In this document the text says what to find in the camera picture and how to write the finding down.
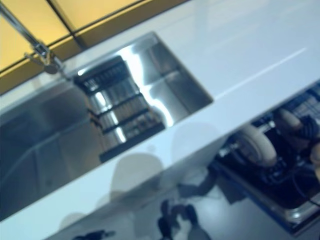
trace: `sink basin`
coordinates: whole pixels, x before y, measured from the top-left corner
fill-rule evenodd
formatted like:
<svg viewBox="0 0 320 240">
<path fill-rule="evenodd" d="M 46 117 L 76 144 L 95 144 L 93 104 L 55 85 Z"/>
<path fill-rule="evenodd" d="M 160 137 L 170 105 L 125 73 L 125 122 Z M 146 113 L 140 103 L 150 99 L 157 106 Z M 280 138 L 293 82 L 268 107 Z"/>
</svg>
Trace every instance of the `sink basin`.
<svg viewBox="0 0 320 240">
<path fill-rule="evenodd" d="M 0 220 L 211 104 L 154 34 L 1 115 Z"/>
</svg>

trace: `cable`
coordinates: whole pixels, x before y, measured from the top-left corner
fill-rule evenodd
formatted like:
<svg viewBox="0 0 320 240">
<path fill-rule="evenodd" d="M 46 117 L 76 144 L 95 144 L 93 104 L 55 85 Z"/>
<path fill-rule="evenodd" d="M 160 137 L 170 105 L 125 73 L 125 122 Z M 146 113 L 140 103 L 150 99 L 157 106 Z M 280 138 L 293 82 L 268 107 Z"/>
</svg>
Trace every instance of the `cable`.
<svg viewBox="0 0 320 240">
<path fill-rule="evenodd" d="M 315 205 L 315 206 L 317 206 L 317 207 L 320 208 L 320 204 L 318 204 L 317 202 L 311 200 L 310 197 L 308 197 L 308 196 L 301 190 L 301 188 L 298 186 L 297 181 L 296 181 L 296 175 L 295 175 L 295 173 L 296 173 L 295 171 L 292 173 L 291 178 L 292 178 L 292 182 L 293 182 L 293 185 L 294 185 L 296 191 L 297 191 L 303 198 L 305 198 L 306 200 L 308 200 L 309 203 L 311 203 L 311 204 L 313 204 L 313 205 Z"/>
</svg>

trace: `faucet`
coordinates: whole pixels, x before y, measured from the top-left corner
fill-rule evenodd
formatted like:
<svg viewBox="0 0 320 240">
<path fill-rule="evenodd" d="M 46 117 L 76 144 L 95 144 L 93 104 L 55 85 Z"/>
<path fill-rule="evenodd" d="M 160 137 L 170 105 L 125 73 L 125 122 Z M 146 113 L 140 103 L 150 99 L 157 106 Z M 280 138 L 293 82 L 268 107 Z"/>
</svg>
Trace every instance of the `faucet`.
<svg viewBox="0 0 320 240">
<path fill-rule="evenodd" d="M 39 55 L 40 60 L 37 60 L 28 53 L 24 57 L 30 59 L 36 64 L 43 66 L 43 69 L 48 74 L 63 73 L 64 65 L 62 61 L 41 41 L 37 40 L 35 36 L 15 17 L 15 15 L 0 2 L 0 14 L 15 28 L 30 44 L 36 54 Z"/>
</svg>

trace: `white countertop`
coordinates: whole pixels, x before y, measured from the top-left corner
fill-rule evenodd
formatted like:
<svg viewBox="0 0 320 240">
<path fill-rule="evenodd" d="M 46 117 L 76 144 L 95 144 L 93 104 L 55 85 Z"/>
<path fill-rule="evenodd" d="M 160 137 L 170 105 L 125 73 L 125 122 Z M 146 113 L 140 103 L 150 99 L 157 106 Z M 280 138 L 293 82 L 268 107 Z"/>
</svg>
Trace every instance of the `white countertop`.
<svg viewBox="0 0 320 240">
<path fill-rule="evenodd" d="M 3 220 L 1 239 L 45 239 L 70 214 L 107 203 L 124 156 L 151 153 L 167 169 L 310 86 L 320 79 L 319 23 L 318 0 L 191 0 L 66 61 L 72 71 L 154 31 L 215 102 Z M 22 84 L 1 96 L 1 108 L 53 80 L 43 73 Z"/>
</svg>

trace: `yellow wall panel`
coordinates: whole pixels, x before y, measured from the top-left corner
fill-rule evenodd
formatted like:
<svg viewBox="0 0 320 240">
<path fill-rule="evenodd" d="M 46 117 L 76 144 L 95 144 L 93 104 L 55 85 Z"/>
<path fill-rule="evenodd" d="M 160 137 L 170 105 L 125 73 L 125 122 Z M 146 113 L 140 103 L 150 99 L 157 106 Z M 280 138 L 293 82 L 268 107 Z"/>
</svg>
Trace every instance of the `yellow wall panel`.
<svg viewBox="0 0 320 240">
<path fill-rule="evenodd" d="M 68 34 L 45 0 L 1 0 L 39 40 L 50 44 Z M 0 17 L 0 70 L 32 52 L 29 43 Z"/>
<path fill-rule="evenodd" d="M 76 30 L 137 0 L 54 0 Z"/>
<path fill-rule="evenodd" d="M 31 52 L 29 43 L 0 16 L 0 70 Z"/>
</svg>

